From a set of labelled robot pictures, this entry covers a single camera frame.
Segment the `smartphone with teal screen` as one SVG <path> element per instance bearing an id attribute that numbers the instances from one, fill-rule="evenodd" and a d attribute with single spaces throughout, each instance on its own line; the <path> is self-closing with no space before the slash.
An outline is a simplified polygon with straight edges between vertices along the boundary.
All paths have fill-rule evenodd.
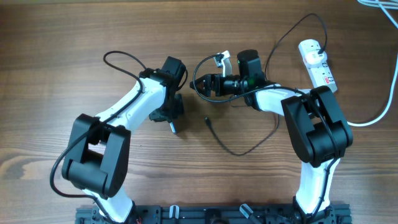
<path id="1" fill-rule="evenodd" d="M 177 131 L 176 131 L 175 126 L 174 126 L 174 123 L 170 122 L 169 125 L 170 125 L 170 128 L 171 128 L 173 134 L 177 134 Z"/>

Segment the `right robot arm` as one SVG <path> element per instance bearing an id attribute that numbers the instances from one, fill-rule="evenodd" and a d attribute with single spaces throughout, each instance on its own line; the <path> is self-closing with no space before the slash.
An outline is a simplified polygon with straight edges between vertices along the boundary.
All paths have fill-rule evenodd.
<path id="1" fill-rule="evenodd" d="M 228 51 L 211 56 L 221 73 L 193 77 L 190 88 L 204 100 L 225 103 L 244 98 L 258 111 L 283 116 L 294 152 L 302 162 L 294 197 L 295 221 L 315 223 L 331 212 L 330 188 L 335 169 L 353 143 L 353 133 L 332 90 L 289 88 L 266 78 L 257 50 L 237 54 L 239 73 L 232 74 Z"/>

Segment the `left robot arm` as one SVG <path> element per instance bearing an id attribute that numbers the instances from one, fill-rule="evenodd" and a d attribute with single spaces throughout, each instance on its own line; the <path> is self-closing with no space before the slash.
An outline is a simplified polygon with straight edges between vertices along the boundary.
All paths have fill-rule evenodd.
<path id="1" fill-rule="evenodd" d="M 187 75 L 181 60 L 167 57 L 160 69 L 144 68 L 133 89 L 112 107 L 74 121 L 68 146 L 56 163 L 62 166 L 62 177 L 94 201 L 104 222 L 141 222 L 123 187 L 131 135 L 146 118 L 172 124 L 183 114 L 178 91 Z"/>

